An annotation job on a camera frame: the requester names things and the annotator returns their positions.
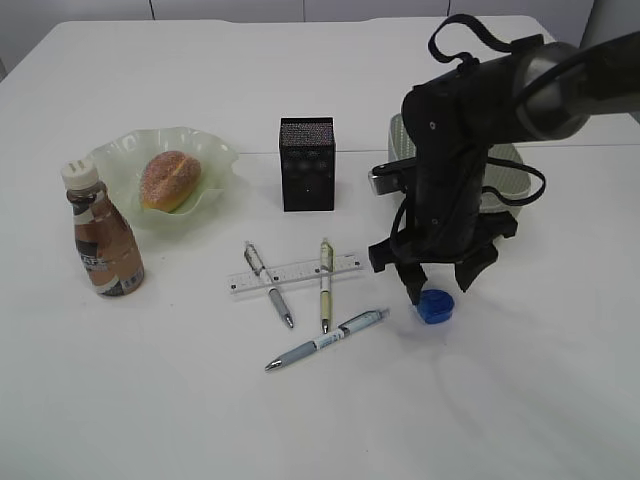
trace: glass bowl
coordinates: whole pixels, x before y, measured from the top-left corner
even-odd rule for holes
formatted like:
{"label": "glass bowl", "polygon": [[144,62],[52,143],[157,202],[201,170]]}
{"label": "glass bowl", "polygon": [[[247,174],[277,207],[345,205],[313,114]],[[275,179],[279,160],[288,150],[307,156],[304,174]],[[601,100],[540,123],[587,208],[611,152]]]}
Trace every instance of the glass bowl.
{"label": "glass bowl", "polygon": [[[202,173],[196,189],[176,210],[143,209],[140,179],[156,155],[179,150],[200,161]],[[134,130],[93,150],[87,158],[98,167],[111,201],[131,225],[153,229],[183,224],[207,207],[229,186],[231,165],[238,154],[222,139],[188,127]]]}

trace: clear plastic ruler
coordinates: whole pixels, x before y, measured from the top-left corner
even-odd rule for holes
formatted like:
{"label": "clear plastic ruler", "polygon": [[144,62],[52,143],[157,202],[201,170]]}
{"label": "clear plastic ruler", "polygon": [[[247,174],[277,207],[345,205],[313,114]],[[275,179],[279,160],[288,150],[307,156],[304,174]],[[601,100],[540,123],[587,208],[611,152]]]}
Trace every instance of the clear plastic ruler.
{"label": "clear plastic ruler", "polygon": [[[320,259],[308,262],[291,263],[280,267],[267,268],[273,278],[273,283],[282,285],[285,283],[302,282],[312,280],[322,276],[335,276],[341,273],[354,272],[362,269],[362,263],[354,253],[349,255],[337,255],[333,259],[333,272],[323,273],[320,271]],[[232,295],[249,292],[258,288],[264,288],[260,278],[251,271],[236,273],[227,277],[229,293]]]}

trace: plastic bottle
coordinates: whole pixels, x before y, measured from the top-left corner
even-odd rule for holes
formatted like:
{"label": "plastic bottle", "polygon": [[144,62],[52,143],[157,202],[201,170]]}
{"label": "plastic bottle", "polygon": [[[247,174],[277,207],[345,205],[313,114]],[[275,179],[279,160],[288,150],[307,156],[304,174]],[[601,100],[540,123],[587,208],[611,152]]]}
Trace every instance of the plastic bottle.
{"label": "plastic bottle", "polygon": [[109,297],[133,292],[144,277],[142,259],[98,169],[85,159],[66,164],[61,173],[73,206],[76,247],[95,290]]}

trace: ballpoint pen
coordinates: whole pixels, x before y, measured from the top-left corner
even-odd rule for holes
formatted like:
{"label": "ballpoint pen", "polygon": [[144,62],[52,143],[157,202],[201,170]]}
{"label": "ballpoint pen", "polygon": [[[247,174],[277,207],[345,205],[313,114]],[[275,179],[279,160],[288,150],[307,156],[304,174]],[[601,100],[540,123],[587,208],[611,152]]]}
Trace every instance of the ballpoint pen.
{"label": "ballpoint pen", "polygon": [[289,328],[293,328],[293,317],[291,316],[291,312],[289,312],[287,304],[284,303],[280,290],[275,286],[271,275],[269,275],[264,263],[262,263],[262,259],[260,258],[260,255],[258,255],[256,247],[251,242],[245,242],[244,258],[247,260],[247,263],[253,270],[253,273],[256,277],[260,278],[262,284],[265,286],[267,294],[271,299],[271,303],[276,307],[276,311],[278,312],[278,315],[280,315],[280,318],[282,318],[282,321]]}
{"label": "ballpoint pen", "polygon": [[326,238],[320,244],[320,320],[322,333],[328,333],[331,328],[331,276],[333,272],[333,247]]}
{"label": "ballpoint pen", "polygon": [[325,333],[314,340],[303,343],[299,347],[280,355],[264,367],[264,369],[268,372],[269,370],[276,370],[278,368],[291,365],[298,360],[302,360],[303,358],[316,353],[324,347],[328,347],[332,343],[348,337],[352,333],[363,330],[371,325],[375,325],[387,315],[389,315],[388,309],[370,310],[368,312],[361,313],[357,317],[347,320],[343,324],[339,325],[334,331]]}

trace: blue bottle cap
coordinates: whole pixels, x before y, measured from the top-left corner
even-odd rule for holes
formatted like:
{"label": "blue bottle cap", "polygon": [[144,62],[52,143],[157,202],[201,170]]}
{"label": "blue bottle cap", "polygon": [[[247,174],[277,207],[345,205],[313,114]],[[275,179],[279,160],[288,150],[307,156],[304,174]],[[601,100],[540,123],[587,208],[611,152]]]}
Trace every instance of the blue bottle cap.
{"label": "blue bottle cap", "polygon": [[442,290],[425,290],[420,294],[418,313],[425,323],[434,325],[451,318],[453,298]]}

